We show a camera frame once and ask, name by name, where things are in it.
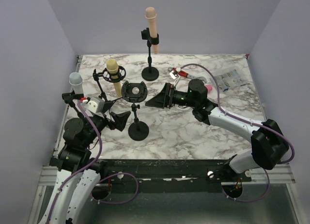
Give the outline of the black shock-mount round-base stand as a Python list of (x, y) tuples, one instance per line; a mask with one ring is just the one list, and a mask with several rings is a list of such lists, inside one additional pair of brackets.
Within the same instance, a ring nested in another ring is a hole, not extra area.
[(122, 98), (131, 103), (131, 109), (134, 114), (134, 122), (129, 126), (128, 135), (134, 141), (142, 141), (149, 135), (148, 125), (140, 121), (137, 116), (137, 110), (140, 109), (140, 104), (147, 98), (148, 91), (146, 84), (142, 81), (140, 83), (131, 83), (126, 81), (121, 88)]

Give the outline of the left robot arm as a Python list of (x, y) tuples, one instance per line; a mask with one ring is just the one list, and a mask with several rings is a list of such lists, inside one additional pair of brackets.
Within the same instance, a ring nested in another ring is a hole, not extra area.
[(64, 147), (58, 153), (57, 173), (54, 189), (40, 220), (42, 224), (75, 224), (87, 198), (96, 183), (107, 179), (107, 170), (99, 156), (91, 157), (89, 146), (99, 141), (99, 152), (103, 150), (100, 136), (104, 128), (123, 131), (130, 112), (105, 112), (113, 101), (82, 98), (69, 102), (77, 117), (69, 119), (64, 125)]

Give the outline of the black clip round-base stand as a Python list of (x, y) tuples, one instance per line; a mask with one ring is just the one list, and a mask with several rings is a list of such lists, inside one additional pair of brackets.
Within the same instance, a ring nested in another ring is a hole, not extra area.
[(75, 103), (73, 100), (80, 100), (84, 97), (84, 94), (76, 94), (75, 91), (71, 91), (69, 93), (63, 93), (62, 99), (65, 102), (65, 104), (68, 104), (71, 108), (75, 110), (77, 113), (77, 116), (81, 119), (83, 119), (83, 114), (77, 109)]

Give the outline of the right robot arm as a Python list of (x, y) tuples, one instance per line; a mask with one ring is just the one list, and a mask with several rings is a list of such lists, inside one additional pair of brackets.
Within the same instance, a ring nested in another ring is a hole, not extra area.
[(188, 84), (187, 92), (177, 91), (166, 83), (161, 92), (145, 103), (147, 107), (171, 108), (174, 105), (192, 108), (194, 117), (207, 125), (224, 128), (250, 142), (251, 150), (231, 157), (223, 166), (223, 176), (236, 180), (241, 173), (255, 168), (272, 170), (289, 150), (288, 143), (274, 120), (255, 123), (222, 110), (207, 97), (208, 90), (199, 79)]

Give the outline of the pink microphone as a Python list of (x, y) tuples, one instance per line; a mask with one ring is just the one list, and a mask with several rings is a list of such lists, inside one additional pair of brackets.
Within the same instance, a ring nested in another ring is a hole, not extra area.
[(213, 87), (210, 84), (205, 85), (205, 87), (207, 88), (208, 92), (211, 92)]

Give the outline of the white grey-headed microphone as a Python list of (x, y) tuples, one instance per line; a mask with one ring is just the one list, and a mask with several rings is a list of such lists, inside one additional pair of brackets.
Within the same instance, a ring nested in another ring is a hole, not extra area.
[(83, 94), (83, 79), (78, 72), (69, 75), (69, 83), (71, 84), (75, 94)]

